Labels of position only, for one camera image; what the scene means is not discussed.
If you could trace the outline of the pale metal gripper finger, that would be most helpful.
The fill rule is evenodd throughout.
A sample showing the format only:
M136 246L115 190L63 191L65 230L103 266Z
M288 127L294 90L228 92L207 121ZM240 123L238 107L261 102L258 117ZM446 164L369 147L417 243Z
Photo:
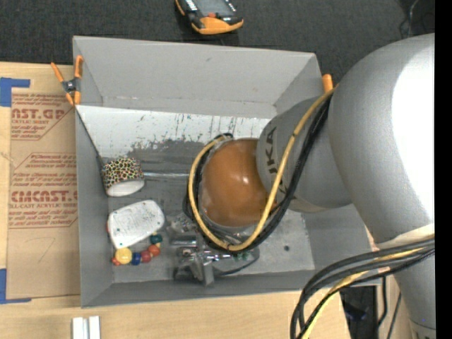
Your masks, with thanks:
M167 217L167 231L170 234L193 234L196 231L193 220L185 213Z
M203 285L215 281L213 260L194 246L183 246L176 250L177 264L173 272L175 280L197 280Z

